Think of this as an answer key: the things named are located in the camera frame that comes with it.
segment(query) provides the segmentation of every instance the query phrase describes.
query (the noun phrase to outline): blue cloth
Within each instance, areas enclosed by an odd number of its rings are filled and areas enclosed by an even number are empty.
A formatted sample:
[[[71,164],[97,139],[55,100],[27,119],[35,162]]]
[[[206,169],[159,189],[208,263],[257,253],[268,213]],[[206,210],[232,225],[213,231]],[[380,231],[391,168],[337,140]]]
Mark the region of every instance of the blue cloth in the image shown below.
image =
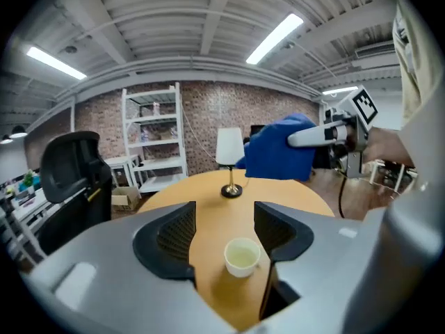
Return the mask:
[[[315,124],[304,114],[294,113],[265,126],[244,145],[245,156],[236,163],[246,177],[275,180],[309,179],[315,148],[292,148],[287,137]]]

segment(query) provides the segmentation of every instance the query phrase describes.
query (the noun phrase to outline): black office chair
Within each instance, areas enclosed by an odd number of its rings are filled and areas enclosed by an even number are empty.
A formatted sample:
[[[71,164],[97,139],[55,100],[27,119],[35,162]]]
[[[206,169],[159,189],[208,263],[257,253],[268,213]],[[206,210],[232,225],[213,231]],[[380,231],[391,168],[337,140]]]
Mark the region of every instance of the black office chair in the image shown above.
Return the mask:
[[[48,255],[111,219],[111,170],[98,144],[95,132],[73,132],[52,140],[43,153],[40,182],[47,200],[61,203],[75,196],[40,228],[40,247]]]

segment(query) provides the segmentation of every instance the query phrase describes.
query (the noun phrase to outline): person's hand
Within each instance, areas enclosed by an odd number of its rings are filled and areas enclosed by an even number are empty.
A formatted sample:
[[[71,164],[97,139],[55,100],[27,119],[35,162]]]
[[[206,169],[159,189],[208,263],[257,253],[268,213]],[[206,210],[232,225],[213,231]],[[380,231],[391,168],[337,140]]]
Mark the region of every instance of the person's hand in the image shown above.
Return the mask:
[[[374,161],[381,159],[385,147],[385,131],[377,127],[371,128],[368,133],[368,143],[363,151],[363,162]]]
[[[414,164],[405,146],[394,130],[372,127],[369,130],[368,143],[363,151],[364,162],[383,159],[413,167]]]

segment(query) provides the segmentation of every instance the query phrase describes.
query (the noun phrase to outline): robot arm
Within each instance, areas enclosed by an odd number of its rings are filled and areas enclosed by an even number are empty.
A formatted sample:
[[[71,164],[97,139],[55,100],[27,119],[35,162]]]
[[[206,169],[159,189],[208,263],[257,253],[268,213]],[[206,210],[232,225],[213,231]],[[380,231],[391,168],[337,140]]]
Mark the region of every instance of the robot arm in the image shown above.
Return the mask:
[[[324,125],[295,132],[287,138],[293,148],[330,146],[331,164],[349,178],[362,175],[362,152],[378,111],[361,86],[325,113]]]

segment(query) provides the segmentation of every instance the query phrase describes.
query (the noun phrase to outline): paper cup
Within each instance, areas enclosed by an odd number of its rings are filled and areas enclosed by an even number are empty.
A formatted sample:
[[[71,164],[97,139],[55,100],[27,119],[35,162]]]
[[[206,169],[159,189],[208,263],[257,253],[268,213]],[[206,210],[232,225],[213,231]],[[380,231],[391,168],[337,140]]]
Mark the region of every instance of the paper cup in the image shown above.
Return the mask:
[[[260,255],[261,251],[255,241],[238,237],[225,246],[225,266],[235,277],[248,277],[253,273]]]

